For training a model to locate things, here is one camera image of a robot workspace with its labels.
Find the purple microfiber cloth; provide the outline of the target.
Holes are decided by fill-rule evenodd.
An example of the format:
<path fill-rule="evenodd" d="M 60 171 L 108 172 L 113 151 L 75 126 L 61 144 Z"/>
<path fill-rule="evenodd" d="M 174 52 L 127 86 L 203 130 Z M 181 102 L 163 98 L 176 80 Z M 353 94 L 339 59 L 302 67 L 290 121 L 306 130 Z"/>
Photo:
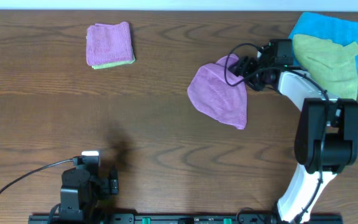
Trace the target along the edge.
<path fill-rule="evenodd" d="M 247 92 L 243 83 L 231 87 L 241 78 L 224 67 L 239 60 L 235 54 L 224 56 L 215 63 L 201 66 L 192 79 L 187 94 L 192 105 L 200 112 L 237 129 L 247 124 Z"/>

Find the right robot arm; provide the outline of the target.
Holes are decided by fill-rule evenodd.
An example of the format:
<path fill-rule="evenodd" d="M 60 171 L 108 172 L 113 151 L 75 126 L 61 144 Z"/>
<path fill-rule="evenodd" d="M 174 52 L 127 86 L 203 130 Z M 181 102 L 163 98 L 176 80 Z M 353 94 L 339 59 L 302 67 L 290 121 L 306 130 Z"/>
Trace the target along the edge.
<path fill-rule="evenodd" d="M 324 188 L 357 158 L 357 102 L 329 93 L 299 66 L 244 57 L 229 71 L 255 91 L 270 85 L 300 110 L 294 142 L 296 170 L 268 221 L 308 223 Z"/>

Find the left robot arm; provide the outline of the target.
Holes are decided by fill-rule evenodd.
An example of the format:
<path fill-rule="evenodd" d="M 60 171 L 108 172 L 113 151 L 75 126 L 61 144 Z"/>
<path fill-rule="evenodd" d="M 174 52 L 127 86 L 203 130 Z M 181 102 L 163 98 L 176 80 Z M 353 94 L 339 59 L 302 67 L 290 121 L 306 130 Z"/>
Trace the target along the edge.
<path fill-rule="evenodd" d="M 70 169 L 62 174 L 59 223 L 101 223 L 106 215 L 96 204 L 119 192 L 118 172 L 112 169 L 107 178 L 86 169 Z"/>

